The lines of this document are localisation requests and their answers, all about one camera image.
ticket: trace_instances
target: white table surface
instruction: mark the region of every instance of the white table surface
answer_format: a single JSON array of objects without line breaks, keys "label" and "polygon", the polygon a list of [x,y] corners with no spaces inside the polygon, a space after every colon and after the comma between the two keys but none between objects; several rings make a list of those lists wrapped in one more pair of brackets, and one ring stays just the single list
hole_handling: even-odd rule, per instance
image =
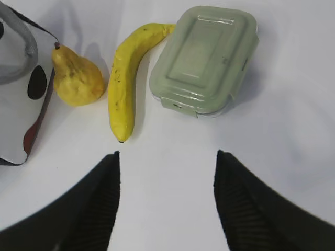
[{"label": "white table surface", "polygon": [[106,78],[115,49],[134,29],[175,23],[196,5],[252,13],[260,43],[236,107],[216,119],[162,108],[148,87],[162,46],[148,53],[137,77],[135,131],[125,144],[110,130],[106,94],[80,108],[53,94],[29,161],[0,167],[0,228],[55,200],[116,150],[121,200],[109,250],[228,250],[213,193],[218,149],[335,223],[334,1],[4,2],[93,60]]}]

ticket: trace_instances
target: banana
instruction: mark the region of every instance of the banana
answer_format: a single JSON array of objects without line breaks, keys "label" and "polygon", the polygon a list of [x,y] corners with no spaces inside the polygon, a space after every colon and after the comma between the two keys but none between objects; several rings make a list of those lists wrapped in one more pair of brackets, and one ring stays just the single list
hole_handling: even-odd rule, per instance
[{"label": "banana", "polygon": [[135,30],[115,52],[108,83],[109,123],[119,142],[125,142],[134,128],[134,80],[147,51],[155,47],[175,25],[147,24]]}]

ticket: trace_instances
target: yellow pear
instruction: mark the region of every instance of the yellow pear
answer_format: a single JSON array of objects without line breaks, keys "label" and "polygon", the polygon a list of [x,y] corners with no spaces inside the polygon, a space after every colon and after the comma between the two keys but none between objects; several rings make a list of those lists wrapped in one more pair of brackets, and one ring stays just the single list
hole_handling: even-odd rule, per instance
[{"label": "yellow pear", "polygon": [[90,60],[56,43],[52,62],[55,70],[54,89],[68,105],[87,105],[98,100],[104,93],[102,74]]}]

